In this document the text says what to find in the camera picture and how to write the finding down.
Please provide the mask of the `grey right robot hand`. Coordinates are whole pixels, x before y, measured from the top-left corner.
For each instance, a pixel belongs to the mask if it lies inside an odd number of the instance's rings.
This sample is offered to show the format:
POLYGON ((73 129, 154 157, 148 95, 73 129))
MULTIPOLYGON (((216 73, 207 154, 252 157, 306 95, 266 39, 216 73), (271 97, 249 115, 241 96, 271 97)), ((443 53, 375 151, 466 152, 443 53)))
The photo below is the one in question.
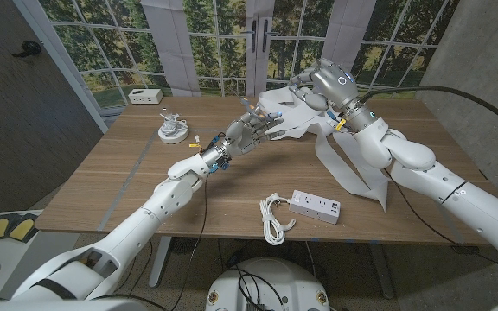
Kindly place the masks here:
POLYGON ((321 58, 292 77, 289 90, 307 106, 316 111, 335 111, 336 119, 358 133, 378 118, 364 99, 359 98, 353 75, 341 65, 321 58))

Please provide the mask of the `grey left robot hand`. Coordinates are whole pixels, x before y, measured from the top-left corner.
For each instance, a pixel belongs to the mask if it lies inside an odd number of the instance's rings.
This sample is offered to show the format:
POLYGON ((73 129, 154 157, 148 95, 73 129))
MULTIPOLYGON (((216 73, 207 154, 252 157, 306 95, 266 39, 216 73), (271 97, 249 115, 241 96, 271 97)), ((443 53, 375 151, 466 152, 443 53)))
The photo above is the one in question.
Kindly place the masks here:
POLYGON ((281 116, 281 112, 273 112, 261 119, 246 112, 231 122, 222 140, 201 153, 202 160, 210 168, 214 164, 224 167, 233 157, 251 152, 258 144, 282 136, 284 130, 265 134, 267 130, 283 122, 281 116))

